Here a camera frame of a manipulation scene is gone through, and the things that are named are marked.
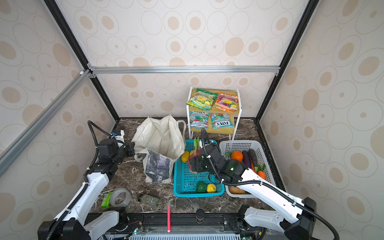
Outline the pink dragon fruit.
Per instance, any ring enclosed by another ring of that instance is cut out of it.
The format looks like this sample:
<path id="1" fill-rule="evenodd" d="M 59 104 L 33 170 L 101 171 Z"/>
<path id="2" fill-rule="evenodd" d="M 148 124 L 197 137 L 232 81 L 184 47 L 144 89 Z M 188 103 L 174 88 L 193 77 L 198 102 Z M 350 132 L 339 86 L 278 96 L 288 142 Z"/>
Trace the pink dragon fruit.
<path id="1" fill-rule="evenodd" d="M 193 174 L 198 174 L 202 166 L 202 156 L 200 155 L 200 142 L 201 140 L 199 138 L 194 139 L 194 150 L 193 153 L 190 154 L 188 161 L 189 169 Z"/>

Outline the green snack packet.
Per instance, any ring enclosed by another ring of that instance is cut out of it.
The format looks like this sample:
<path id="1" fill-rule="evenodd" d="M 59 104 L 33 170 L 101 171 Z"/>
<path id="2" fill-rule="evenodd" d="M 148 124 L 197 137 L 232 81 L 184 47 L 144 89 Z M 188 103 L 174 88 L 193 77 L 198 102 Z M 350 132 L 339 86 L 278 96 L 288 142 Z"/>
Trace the green snack packet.
<path id="1" fill-rule="evenodd" d="M 187 105 L 203 111 L 210 111 L 212 104 L 218 98 L 218 93 L 196 89 L 196 92 L 188 100 Z"/>

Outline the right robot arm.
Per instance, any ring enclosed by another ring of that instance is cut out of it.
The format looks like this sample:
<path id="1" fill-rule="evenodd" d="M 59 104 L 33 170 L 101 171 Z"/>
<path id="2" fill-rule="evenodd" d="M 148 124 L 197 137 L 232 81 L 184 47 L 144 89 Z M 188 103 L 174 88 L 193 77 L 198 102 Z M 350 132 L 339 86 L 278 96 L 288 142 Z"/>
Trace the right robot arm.
<path id="1" fill-rule="evenodd" d="M 238 187 L 272 207 L 271 211 L 242 206 L 238 212 L 241 229 L 261 227 L 283 233 L 289 240 L 312 240 L 316 222 L 323 223 L 335 240 L 337 230 L 317 214 L 317 204 L 311 198 L 294 197 L 261 178 L 250 167 L 237 160 L 227 160 L 217 144 L 198 140 L 194 144 L 191 167 L 194 172 L 207 172 L 228 187 Z"/>

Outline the white canvas grocery bag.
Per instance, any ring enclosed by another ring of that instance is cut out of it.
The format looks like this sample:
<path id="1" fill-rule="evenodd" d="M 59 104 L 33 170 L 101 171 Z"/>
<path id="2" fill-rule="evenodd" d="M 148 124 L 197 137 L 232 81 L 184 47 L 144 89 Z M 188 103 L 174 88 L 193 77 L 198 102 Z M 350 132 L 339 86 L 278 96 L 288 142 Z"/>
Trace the white canvas grocery bag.
<path id="1" fill-rule="evenodd" d="M 185 152 L 187 124 L 171 115 L 162 119 L 146 118 L 132 139 L 135 154 L 142 160 L 147 183 L 170 184 L 175 162 Z"/>

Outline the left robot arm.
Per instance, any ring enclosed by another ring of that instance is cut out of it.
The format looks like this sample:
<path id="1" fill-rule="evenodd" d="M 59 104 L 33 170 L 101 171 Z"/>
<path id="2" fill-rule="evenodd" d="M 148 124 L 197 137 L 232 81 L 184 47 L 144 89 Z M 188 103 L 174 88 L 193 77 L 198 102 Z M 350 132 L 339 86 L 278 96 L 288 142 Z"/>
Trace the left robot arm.
<path id="1" fill-rule="evenodd" d="M 52 221 L 38 228 L 40 240 L 97 240 L 109 229 L 121 231 L 128 226 L 128 216 L 122 207 L 110 208 L 96 219 L 86 223 L 87 216 L 99 194 L 108 185 L 127 157 L 135 154 L 134 143 L 123 139 L 102 140 L 96 147 L 98 161 L 85 173 L 85 182 L 70 203 Z"/>

